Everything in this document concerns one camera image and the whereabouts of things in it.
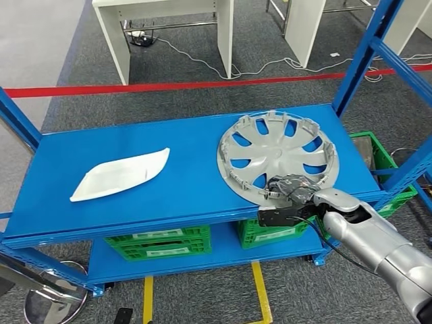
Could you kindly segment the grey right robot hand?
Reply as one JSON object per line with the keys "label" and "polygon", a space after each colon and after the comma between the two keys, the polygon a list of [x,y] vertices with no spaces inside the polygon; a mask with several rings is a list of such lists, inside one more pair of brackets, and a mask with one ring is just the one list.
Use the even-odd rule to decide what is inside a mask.
{"label": "grey right robot hand", "polygon": [[320,187],[304,175],[276,175],[267,186],[267,207],[303,206],[310,201]]}

